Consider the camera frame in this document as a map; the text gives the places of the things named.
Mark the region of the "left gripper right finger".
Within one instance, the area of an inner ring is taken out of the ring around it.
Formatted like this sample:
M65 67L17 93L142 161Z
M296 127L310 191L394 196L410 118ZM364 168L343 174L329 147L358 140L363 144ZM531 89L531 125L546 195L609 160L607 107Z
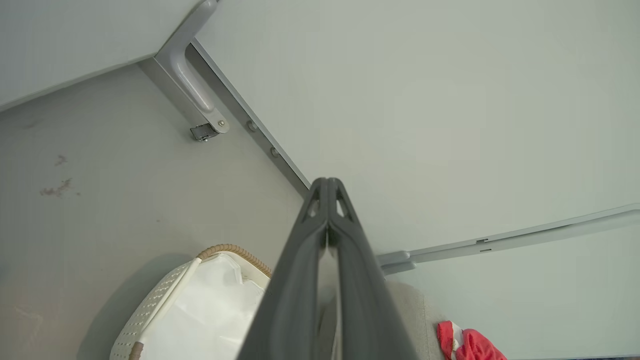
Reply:
M329 178L328 241L336 250L343 360L416 360L345 185Z

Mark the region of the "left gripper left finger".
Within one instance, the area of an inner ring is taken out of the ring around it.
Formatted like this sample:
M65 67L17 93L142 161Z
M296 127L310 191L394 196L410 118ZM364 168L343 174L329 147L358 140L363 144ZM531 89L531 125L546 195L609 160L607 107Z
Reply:
M322 177L311 184L238 359L313 359L319 259L329 221L328 184Z

